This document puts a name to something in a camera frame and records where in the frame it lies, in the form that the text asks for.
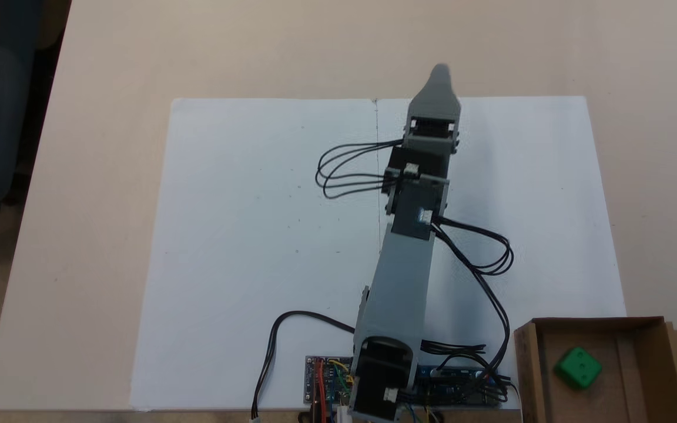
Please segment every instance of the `green die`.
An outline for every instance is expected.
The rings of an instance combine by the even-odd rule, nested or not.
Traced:
[[[601,371],[602,364],[581,347],[568,351],[555,365],[555,373],[575,389],[589,388]]]

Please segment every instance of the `blue circuit board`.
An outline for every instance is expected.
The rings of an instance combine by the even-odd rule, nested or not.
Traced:
[[[330,364],[330,361],[338,361],[351,369],[352,357],[321,357],[308,356],[304,359],[304,396],[305,404],[315,400],[316,394],[319,392],[317,386],[317,373],[315,372],[315,364],[320,362],[323,367],[323,388],[326,393],[326,401],[328,404],[348,404],[350,397],[350,376],[341,367]],[[444,367],[444,369],[435,372],[435,377],[430,377],[430,373],[435,370],[437,366],[417,366],[417,375],[414,377],[414,393],[416,394],[430,394],[432,396],[454,395],[464,388],[466,380],[473,380],[478,377],[482,368],[477,367]],[[457,383],[441,382],[445,378],[456,377]],[[469,407],[486,407],[495,408],[499,406],[499,402],[492,397],[482,394],[470,394],[466,399],[462,399],[458,404],[452,407],[469,408]]]

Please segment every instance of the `white paper sheet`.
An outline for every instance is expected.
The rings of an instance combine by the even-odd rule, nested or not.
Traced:
[[[446,215],[511,239],[494,278],[511,329],[538,316],[625,315],[591,125],[581,97],[461,99]],[[177,100],[132,376],[137,409],[249,409],[274,319],[289,310],[354,325],[378,260],[384,198],[325,200],[317,158],[400,137],[408,100]],[[380,172],[387,155],[354,169]],[[452,232],[477,262],[497,247]],[[425,337],[502,340],[471,276],[435,247]],[[350,355],[351,336],[284,322],[261,409],[303,408],[304,356]],[[435,362],[437,358],[428,358]],[[515,377],[512,348],[501,367]]]

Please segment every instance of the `beige table surface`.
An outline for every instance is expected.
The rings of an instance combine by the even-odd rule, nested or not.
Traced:
[[[129,408],[172,99],[408,98],[437,62],[459,96],[588,98],[628,313],[677,326],[677,0],[75,0],[0,409]]]

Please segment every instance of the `brown cardboard box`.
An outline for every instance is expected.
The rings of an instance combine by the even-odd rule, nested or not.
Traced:
[[[677,422],[677,330],[662,317],[536,318],[515,343],[526,423]],[[602,364],[585,391],[553,372],[575,346]]]

